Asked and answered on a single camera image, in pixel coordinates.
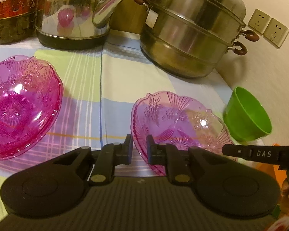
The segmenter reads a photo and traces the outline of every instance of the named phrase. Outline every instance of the kettle spout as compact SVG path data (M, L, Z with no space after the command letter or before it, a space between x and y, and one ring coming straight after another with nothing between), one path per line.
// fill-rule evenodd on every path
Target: kettle spout
M104 0L97 4L93 11L92 22L97 28L103 28L122 0Z

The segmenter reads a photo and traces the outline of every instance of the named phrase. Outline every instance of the pink glass bowl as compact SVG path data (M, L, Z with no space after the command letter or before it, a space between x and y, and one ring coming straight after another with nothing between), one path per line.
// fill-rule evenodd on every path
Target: pink glass bowl
M167 91L147 94L135 103L131 132L146 162L147 135L152 135L156 143L170 143L180 150L196 146L220 155L225 144L233 144L226 125L212 110L195 99ZM165 175L163 166L150 167L159 176Z
M17 55L0 62L0 160L32 148L57 119L63 85L50 63Z

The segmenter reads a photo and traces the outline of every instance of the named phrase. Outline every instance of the wall socket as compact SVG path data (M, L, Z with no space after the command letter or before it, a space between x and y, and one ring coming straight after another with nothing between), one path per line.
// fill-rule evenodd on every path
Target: wall socket
M272 18L263 36L280 48L288 34L289 29L278 20Z
M260 34L264 33L265 28L270 22L271 17L266 13L256 9L251 19L248 22L248 26L257 30Z

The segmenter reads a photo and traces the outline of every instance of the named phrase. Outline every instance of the table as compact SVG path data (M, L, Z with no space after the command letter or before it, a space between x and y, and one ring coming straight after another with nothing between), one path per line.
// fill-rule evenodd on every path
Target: table
M232 93L216 70L197 80L164 72L143 55L139 35L126 32L111 31L103 46L86 51L53 50L35 37L0 46L0 61L19 54L52 63L62 79L64 95L48 134L28 152L0 161L0 186L6 177L80 146L98 150L107 143L122 142L130 133L133 104L147 93L166 90L190 96L218 116ZM117 166L115 174L155 175L136 149L130 166ZM0 200L0 219L5 215Z

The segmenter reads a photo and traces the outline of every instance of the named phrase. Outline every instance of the human hand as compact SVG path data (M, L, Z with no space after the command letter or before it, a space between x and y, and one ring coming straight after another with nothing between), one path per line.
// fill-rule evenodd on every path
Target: human hand
M289 215L289 183L287 179L285 179L283 182L283 185L281 187L281 194L282 194L282 199L280 203L281 213L279 218L285 215Z

